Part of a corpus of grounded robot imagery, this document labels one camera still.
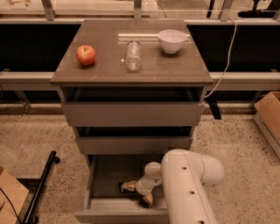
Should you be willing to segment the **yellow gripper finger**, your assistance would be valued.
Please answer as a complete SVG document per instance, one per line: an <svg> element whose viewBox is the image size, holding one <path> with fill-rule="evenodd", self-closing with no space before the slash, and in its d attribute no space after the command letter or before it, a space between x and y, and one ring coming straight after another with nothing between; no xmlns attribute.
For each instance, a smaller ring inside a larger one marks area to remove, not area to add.
<svg viewBox="0 0 280 224"><path fill-rule="evenodd" d="M148 205L148 208L152 208L153 205L153 197L150 192L148 195L143 196L143 201Z"/></svg>
<svg viewBox="0 0 280 224"><path fill-rule="evenodd" d="M134 192L136 190L136 181L131 180L121 184L122 192Z"/></svg>

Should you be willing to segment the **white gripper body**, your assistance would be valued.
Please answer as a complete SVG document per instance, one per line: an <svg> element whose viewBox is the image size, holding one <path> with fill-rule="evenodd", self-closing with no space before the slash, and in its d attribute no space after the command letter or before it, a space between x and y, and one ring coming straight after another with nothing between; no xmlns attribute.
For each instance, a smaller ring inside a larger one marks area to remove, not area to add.
<svg viewBox="0 0 280 224"><path fill-rule="evenodd" d="M158 186L158 184L158 179L147 178L146 176L142 176L136 182L136 191L143 196L147 196L152 192L155 186Z"/></svg>

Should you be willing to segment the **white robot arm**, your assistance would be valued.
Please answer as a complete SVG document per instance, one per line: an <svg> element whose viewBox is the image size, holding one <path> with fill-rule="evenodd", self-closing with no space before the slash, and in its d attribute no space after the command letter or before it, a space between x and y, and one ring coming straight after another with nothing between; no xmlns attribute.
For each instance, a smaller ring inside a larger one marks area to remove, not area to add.
<svg viewBox="0 0 280 224"><path fill-rule="evenodd" d="M153 189L162 186L170 224L217 224L204 188L217 186L224 176L224 166L217 158L175 149L159 163L149 162L140 179L122 183L120 190L142 195L151 206Z"/></svg>

